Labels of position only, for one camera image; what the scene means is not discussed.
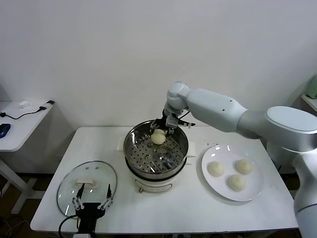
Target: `white wall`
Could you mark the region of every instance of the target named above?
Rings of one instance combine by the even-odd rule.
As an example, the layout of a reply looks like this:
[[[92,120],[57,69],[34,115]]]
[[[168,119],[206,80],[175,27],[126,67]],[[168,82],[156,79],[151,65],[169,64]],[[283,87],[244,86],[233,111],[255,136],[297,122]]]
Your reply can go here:
[[[290,104],[317,69],[316,9],[315,0],[1,1],[2,97],[56,101],[29,145],[3,156],[20,172],[54,171],[76,128],[153,119],[177,80],[253,110]]]

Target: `perforated steamer tray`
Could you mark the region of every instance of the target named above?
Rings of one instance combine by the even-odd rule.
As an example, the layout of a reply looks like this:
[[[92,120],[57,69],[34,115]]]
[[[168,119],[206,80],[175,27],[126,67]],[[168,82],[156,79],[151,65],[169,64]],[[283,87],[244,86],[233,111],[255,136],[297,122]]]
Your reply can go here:
[[[155,145],[150,138],[151,123],[135,126],[126,136],[123,145],[126,163],[142,179],[169,179],[186,163],[188,140],[182,129],[176,128],[162,145]]]

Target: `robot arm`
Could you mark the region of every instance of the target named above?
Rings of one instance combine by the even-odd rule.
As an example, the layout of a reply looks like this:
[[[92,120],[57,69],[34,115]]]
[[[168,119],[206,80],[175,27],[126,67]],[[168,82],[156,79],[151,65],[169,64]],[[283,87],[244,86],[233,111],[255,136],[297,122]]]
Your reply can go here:
[[[190,89],[181,82],[169,88],[165,108],[167,113],[176,115],[187,109],[196,119],[221,131],[236,132],[250,139],[265,138],[290,150],[305,152],[317,148],[317,118],[295,108],[250,111],[233,98],[205,89]]]
[[[317,117],[289,107],[250,111],[233,98],[205,89],[190,89],[181,82],[168,90],[164,108],[166,127],[175,128],[175,118],[186,109],[221,131],[246,138],[265,138],[284,154],[292,156],[301,187],[295,197],[295,214],[304,238],[317,234]]]

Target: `computer mouse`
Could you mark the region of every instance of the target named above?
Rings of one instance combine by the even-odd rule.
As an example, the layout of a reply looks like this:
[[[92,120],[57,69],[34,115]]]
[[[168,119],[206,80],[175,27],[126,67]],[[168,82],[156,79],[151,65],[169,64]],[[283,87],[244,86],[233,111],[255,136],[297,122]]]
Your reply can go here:
[[[10,128],[11,128],[10,124],[1,124],[0,125],[0,138],[5,137],[5,135],[8,133]]]

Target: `cable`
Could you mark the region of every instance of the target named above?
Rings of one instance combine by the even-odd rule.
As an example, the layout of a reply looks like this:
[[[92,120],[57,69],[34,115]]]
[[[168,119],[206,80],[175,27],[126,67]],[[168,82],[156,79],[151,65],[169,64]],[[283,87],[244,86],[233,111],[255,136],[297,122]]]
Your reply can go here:
[[[28,226],[30,227],[29,222],[28,222],[27,220],[23,220],[22,222],[20,222],[20,223],[18,223],[18,224],[16,224],[15,226],[13,226],[13,227],[10,228],[10,235],[9,235],[8,237],[11,238],[11,237],[16,236],[16,235],[21,231],[23,225],[20,227],[20,229],[19,229],[18,232],[16,232],[15,234],[12,235],[12,230],[13,230],[13,228],[16,228],[17,226],[21,225],[21,224],[24,223],[24,222],[25,222],[26,224],[28,224]]]
[[[77,215],[72,215],[72,216],[66,217],[66,218],[60,223],[60,225],[59,225],[59,227],[58,227],[58,235],[59,235],[60,238],[64,238],[64,237],[62,236],[62,234],[61,234],[61,231],[60,231],[62,225],[63,225],[67,220],[72,219],[72,218],[74,218],[74,217],[77,217]]]
[[[5,234],[5,236],[6,237],[10,237],[11,234],[12,234],[12,228],[11,228],[11,226],[10,226],[8,221],[4,220],[3,222],[6,223],[8,225],[8,227],[9,227],[9,231]]]
[[[25,114],[23,114],[23,115],[19,116],[18,118],[14,118],[14,117],[12,117],[12,116],[7,115],[6,113],[2,113],[2,112],[0,112],[0,117],[2,117],[2,118],[3,118],[3,117],[8,117],[8,118],[12,118],[12,119],[14,119],[14,120],[18,120],[18,119],[20,119],[21,117],[23,117],[23,116],[25,116],[25,115],[38,113],[38,112],[39,112],[39,111],[41,111],[41,110],[43,110],[43,109],[39,108],[36,112],[32,112],[32,113],[25,113]]]
[[[182,115],[179,119],[182,119],[183,117],[187,116],[189,114],[189,112],[185,113],[184,115]]]

